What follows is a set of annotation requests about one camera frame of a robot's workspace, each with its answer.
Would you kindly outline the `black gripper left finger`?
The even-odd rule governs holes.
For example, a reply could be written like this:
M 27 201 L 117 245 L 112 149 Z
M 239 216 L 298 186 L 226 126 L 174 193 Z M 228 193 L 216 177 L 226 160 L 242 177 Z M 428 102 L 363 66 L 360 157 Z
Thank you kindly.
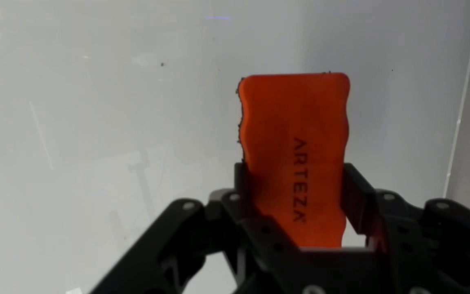
M 234 165 L 234 186 L 213 191 L 205 204 L 172 201 L 89 294 L 184 294 L 215 253 L 228 263 L 233 294 L 299 294 L 298 278 L 286 270 L 295 247 L 252 204 L 244 164 Z

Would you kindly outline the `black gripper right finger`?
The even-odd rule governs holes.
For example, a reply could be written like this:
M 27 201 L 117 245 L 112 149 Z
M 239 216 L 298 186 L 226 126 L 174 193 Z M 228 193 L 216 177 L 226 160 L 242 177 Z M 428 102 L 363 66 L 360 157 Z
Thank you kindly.
M 350 164 L 342 168 L 340 208 L 365 250 L 345 265 L 358 294 L 470 294 L 470 209 L 448 200 L 422 208 L 375 190 Z

